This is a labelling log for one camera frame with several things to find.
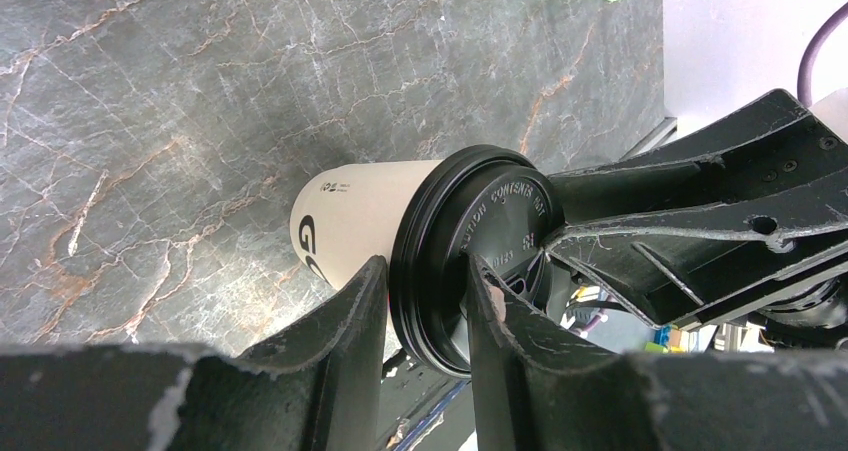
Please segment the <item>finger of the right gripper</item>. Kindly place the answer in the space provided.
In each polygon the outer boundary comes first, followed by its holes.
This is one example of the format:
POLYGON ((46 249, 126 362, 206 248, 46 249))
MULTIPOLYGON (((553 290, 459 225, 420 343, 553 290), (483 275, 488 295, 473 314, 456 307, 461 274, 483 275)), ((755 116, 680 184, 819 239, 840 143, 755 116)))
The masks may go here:
POLYGON ((584 209, 545 247, 651 325, 751 313, 796 328, 847 321, 843 206, 584 209))
POLYGON ((783 89, 666 145, 616 163, 550 175, 565 220, 776 194, 847 167, 847 91, 810 108, 783 89))

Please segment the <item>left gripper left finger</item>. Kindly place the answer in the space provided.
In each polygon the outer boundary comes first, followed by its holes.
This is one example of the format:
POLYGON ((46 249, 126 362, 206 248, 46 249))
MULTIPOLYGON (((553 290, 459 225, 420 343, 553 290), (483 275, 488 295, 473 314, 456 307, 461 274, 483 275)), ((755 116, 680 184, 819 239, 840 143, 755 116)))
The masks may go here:
POLYGON ((384 258, 237 357, 194 343, 5 346, 5 450, 369 450, 384 258))

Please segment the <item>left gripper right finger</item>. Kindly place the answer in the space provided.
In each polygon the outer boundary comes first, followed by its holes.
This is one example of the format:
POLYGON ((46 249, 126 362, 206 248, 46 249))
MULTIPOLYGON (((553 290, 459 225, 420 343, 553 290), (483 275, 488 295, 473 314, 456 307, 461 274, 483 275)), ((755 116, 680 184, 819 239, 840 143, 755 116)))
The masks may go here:
POLYGON ((625 353, 563 329, 466 260, 482 450, 843 450, 847 355, 625 353))

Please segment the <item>white paper cup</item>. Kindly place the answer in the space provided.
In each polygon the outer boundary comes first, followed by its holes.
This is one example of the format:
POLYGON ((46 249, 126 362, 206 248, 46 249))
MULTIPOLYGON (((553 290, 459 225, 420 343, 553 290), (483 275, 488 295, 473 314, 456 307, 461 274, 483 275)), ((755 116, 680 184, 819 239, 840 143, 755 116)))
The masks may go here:
POLYGON ((291 210, 296 255, 333 289, 342 289, 370 257, 391 257, 407 207, 440 163, 349 164, 316 175, 291 210))

